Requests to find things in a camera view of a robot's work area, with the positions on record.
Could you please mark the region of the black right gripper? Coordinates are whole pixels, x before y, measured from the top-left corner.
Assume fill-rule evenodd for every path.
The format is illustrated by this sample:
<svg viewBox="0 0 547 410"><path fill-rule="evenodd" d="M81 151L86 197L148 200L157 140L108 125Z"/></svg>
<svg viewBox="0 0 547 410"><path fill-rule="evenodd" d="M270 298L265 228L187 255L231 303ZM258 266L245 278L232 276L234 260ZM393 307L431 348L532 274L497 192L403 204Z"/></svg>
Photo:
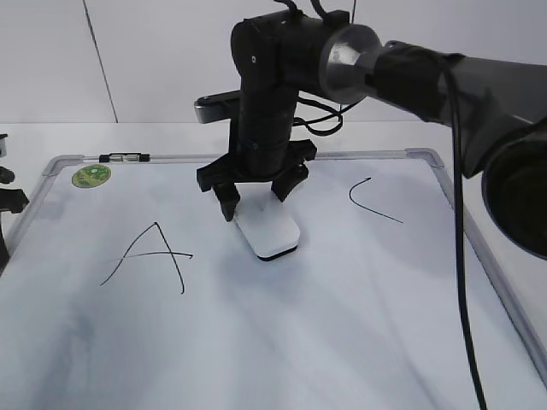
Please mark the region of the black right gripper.
<svg viewBox="0 0 547 410"><path fill-rule="evenodd" d="M233 220L240 195L236 183L272 182L271 191L283 202L308 176L303 164L312 161L317 148L311 140L291 141L292 116L287 110L264 114L239 105L230 120L226 154L197 170L201 191L213 188L226 220Z"/></svg>

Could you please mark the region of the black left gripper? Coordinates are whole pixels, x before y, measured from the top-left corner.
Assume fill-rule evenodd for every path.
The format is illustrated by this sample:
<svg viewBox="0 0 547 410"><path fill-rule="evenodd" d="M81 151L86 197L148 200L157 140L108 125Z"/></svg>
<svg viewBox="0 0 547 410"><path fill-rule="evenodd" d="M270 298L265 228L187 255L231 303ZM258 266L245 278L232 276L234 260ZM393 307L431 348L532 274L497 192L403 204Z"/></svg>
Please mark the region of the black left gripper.
<svg viewBox="0 0 547 410"><path fill-rule="evenodd" d="M15 181L15 174L6 167L1 167L1 184L9 185ZM12 214L20 214L29 203L23 189L1 189L1 213L10 212ZM6 244L3 230L1 230L1 271L7 266L10 254Z"/></svg>

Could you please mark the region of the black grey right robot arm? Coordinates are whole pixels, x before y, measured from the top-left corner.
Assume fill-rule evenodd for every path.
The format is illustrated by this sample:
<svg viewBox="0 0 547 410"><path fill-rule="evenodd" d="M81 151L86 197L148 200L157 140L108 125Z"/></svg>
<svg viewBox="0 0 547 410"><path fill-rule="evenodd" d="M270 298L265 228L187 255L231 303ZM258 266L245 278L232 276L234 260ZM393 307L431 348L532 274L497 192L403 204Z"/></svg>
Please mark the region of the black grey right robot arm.
<svg viewBox="0 0 547 410"><path fill-rule="evenodd" d="M480 175L498 229L537 257L546 255L546 69L542 65L445 54L382 43L368 26L336 10L316 18L289 8L240 21L231 34L237 91L195 103L202 123L229 120L229 150L198 169L227 220L237 184L269 182L285 199L315 157L291 130L300 93L354 105L371 97L456 135L456 170Z"/></svg>

